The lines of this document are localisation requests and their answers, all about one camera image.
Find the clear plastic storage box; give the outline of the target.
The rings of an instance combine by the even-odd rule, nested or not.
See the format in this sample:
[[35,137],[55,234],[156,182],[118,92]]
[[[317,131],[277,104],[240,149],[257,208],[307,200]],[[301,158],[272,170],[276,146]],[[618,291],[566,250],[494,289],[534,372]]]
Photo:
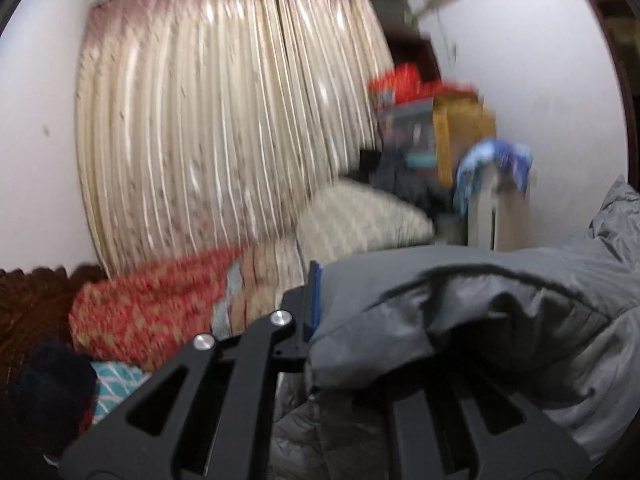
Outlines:
[[382,149],[405,156],[410,168],[436,169],[433,100],[383,108],[376,113]]

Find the yellow cardboard box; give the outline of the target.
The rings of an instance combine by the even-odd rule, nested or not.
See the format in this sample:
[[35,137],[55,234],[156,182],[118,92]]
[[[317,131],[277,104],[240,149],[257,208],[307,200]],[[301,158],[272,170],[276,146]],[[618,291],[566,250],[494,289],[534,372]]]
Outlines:
[[472,96],[436,96],[433,126],[437,177],[452,188],[462,156],[481,140],[497,136],[496,114]]

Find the cream floral curtain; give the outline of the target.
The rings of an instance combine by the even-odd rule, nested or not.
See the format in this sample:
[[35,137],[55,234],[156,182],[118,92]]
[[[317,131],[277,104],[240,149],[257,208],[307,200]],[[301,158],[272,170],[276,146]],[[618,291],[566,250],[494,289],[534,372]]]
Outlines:
[[375,141],[392,65],[370,0],[108,0],[76,89],[82,198],[108,275],[283,235]]

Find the red floral quilt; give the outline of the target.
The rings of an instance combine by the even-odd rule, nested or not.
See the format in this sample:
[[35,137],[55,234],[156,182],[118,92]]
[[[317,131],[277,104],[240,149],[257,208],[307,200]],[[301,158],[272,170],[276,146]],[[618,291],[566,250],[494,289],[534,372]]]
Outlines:
[[157,370],[198,334],[242,334],[306,281],[291,237],[224,247],[84,286],[70,310],[76,351]]

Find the white appliance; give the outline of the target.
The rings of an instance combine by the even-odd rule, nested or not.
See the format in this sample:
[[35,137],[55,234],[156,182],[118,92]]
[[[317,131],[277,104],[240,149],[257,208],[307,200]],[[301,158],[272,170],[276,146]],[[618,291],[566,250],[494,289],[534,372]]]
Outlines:
[[468,206],[468,245],[494,252],[514,252],[527,246],[528,193],[495,166],[480,174],[480,190]]

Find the dark clothes pile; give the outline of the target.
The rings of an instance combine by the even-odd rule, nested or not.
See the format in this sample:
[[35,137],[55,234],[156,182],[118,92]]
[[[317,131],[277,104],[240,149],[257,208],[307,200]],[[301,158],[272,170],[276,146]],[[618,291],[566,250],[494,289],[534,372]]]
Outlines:
[[349,170],[346,177],[392,194],[422,210],[428,218],[454,212],[451,193],[435,180],[420,176],[409,168],[401,152],[361,150],[357,167]]

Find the grey puffer jacket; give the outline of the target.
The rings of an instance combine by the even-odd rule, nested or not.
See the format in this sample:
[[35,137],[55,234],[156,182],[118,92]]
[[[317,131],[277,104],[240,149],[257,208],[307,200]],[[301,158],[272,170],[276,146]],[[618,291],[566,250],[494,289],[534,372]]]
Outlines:
[[269,477],[382,479],[384,389],[512,386],[599,463],[639,409],[639,195],[615,181],[581,236],[517,252],[432,245],[322,269],[305,373],[277,402]]

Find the red bag on pile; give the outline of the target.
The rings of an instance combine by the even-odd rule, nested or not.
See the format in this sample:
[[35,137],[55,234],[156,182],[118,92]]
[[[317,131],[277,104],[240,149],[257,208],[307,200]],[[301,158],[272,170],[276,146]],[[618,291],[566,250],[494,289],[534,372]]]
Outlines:
[[439,79],[423,81],[419,67],[413,63],[401,64],[368,82],[372,106],[381,108],[434,99],[436,96],[477,96],[468,84]]

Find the black garment on pillow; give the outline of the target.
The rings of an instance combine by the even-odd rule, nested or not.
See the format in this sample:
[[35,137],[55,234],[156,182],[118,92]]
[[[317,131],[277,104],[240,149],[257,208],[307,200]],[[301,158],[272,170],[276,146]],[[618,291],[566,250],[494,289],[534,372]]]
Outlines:
[[10,387],[21,425],[45,456],[57,460],[92,424],[96,371],[85,354],[42,344]]

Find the dark wooden headboard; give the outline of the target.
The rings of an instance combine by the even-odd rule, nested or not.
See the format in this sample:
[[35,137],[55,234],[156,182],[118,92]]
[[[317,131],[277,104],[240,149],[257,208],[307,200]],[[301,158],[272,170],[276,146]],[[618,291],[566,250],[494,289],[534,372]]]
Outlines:
[[46,341],[69,346],[68,315],[77,293],[106,279],[100,266],[82,264],[73,272],[62,266],[1,272],[1,397],[20,378],[29,358]]

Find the blue floral cloth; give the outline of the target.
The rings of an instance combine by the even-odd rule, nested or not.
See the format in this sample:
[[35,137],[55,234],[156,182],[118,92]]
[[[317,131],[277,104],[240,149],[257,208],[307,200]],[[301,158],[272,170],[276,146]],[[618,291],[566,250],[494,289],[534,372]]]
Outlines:
[[496,138],[481,140],[459,162],[454,180],[454,209],[462,216],[468,213],[471,198],[480,192],[482,173],[489,166],[510,177],[518,192],[525,195],[533,161],[532,150],[527,145]]

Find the teal patterned pillow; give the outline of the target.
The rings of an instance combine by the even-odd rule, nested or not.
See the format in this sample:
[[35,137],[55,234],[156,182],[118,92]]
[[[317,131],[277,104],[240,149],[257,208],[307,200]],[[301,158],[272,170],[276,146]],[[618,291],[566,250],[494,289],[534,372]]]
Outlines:
[[93,425],[98,424],[106,415],[110,414],[151,376],[150,373],[145,373],[139,367],[122,362],[92,362],[91,365],[96,372]]

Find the cream patterned folded blanket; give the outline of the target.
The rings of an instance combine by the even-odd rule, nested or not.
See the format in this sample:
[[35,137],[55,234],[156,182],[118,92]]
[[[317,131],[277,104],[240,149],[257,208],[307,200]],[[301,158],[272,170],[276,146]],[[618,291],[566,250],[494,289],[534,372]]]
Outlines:
[[434,236],[424,211],[347,179],[315,192],[296,224],[302,257],[322,266],[364,252],[425,245]]

